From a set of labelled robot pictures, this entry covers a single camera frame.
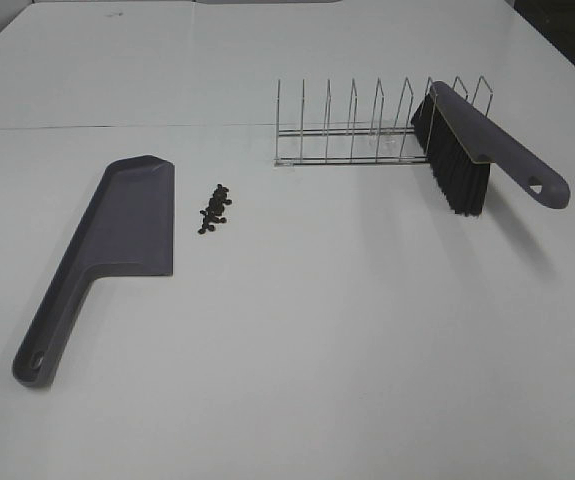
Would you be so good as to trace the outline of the pile of coffee beans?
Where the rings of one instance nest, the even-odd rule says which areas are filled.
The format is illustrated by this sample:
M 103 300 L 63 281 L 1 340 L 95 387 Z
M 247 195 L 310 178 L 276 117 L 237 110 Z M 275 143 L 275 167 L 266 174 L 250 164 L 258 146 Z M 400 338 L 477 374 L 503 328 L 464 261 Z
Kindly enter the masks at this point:
M 209 199 L 208 205 L 200 211 L 203 220 L 201 227 L 197 231 L 198 234 L 202 235 L 208 231 L 213 232 L 217 224 L 225 224 L 227 222 L 224 211 L 227 206 L 232 204 L 228 193 L 229 189 L 226 186 L 222 184 L 216 186 L 216 189 Z

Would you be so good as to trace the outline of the grey plastic dustpan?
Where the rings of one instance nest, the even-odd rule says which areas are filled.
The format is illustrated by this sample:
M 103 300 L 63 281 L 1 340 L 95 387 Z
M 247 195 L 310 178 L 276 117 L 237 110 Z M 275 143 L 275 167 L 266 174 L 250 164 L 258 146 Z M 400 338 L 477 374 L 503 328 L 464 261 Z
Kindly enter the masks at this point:
M 145 155 L 107 166 L 12 362 L 18 383 L 52 384 L 94 281 L 172 275 L 174 209 L 171 162 Z

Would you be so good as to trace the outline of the grey hand brush black bristles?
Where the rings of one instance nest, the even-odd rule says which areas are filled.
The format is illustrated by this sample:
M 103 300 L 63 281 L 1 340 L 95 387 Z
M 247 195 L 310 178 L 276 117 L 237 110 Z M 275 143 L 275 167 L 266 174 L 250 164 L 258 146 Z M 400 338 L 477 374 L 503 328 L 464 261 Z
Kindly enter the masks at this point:
M 567 181 L 445 82 L 429 83 L 411 123 L 437 185 L 455 213 L 482 213 L 493 164 L 541 205 L 568 206 Z

